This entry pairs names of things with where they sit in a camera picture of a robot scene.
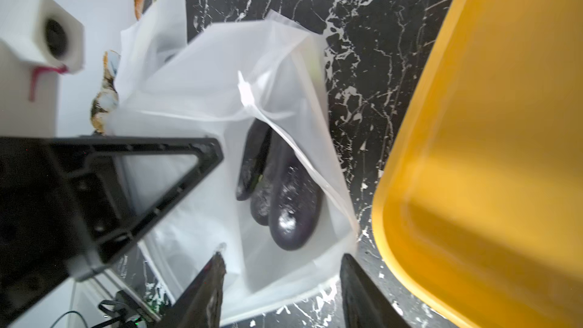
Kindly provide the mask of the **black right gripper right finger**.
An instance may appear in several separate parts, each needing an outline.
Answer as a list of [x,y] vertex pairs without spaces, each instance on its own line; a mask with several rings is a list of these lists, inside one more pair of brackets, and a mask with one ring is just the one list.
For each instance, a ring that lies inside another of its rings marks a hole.
[[346,327],[409,327],[352,255],[343,255],[339,277]]

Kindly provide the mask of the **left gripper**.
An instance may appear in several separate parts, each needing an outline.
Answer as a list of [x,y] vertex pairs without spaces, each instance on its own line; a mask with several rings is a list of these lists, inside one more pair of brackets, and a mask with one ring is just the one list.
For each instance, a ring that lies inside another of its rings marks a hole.
[[223,161],[215,138],[1,139],[1,325],[137,244]]

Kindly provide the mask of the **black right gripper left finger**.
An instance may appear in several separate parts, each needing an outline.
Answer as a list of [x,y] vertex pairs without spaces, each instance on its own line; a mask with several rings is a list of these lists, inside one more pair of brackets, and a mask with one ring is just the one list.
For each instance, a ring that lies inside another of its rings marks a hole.
[[225,261],[221,253],[216,252],[154,326],[220,327],[225,275]]

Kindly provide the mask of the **purple eggplant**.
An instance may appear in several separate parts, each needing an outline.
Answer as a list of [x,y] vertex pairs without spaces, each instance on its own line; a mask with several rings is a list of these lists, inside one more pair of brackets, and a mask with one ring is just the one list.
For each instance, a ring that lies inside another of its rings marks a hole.
[[294,153],[282,157],[273,180],[269,227],[275,243],[296,251],[311,239],[319,222],[321,188]]
[[247,200],[254,192],[267,163],[271,144],[271,127],[255,119],[247,132],[235,197]]
[[273,131],[265,169],[251,196],[251,215],[260,226],[269,225],[272,211],[279,216],[284,209],[284,183],[289,179],[293,154],[288,143]]

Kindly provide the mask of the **yellow plastic tray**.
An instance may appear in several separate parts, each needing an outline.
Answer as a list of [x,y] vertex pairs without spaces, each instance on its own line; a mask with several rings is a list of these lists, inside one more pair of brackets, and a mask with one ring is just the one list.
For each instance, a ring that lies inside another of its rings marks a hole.
[[582,0],[452,0],[372,226],[458,326],[582,325]]

